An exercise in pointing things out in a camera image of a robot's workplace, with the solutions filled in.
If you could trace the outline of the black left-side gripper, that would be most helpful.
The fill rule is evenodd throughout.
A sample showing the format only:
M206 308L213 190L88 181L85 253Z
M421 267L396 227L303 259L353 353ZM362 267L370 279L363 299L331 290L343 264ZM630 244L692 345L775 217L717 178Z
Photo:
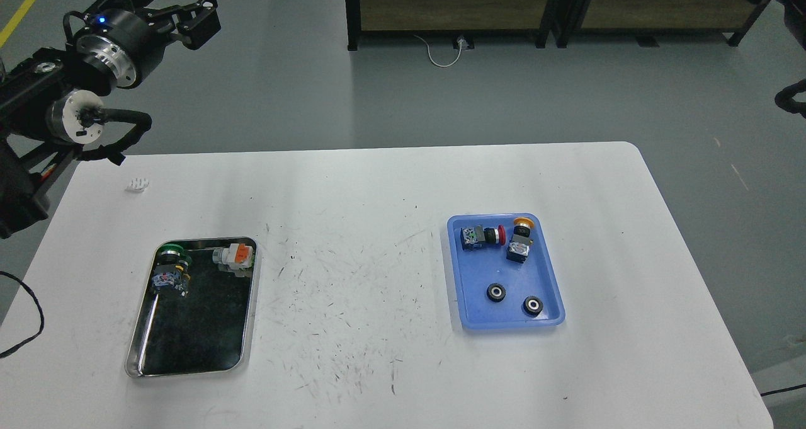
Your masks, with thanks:
M154 0L97 0L84 10L74 50L109 71L110 86L137 87L161 63L165 48L181 40L198 50L221 30L218 0L152 9Z

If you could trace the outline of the black left-side robot arm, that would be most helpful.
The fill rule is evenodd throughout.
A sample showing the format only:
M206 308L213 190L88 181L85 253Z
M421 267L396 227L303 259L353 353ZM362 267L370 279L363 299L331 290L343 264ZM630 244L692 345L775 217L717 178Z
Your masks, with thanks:
M1 236L48 219L49 188L73 161L121 165L152 128L144 112L103 97L137 88L179 43L198 50L221 29L218 0L153 9L154 0L95 0L63 15L64 48L2 70Z

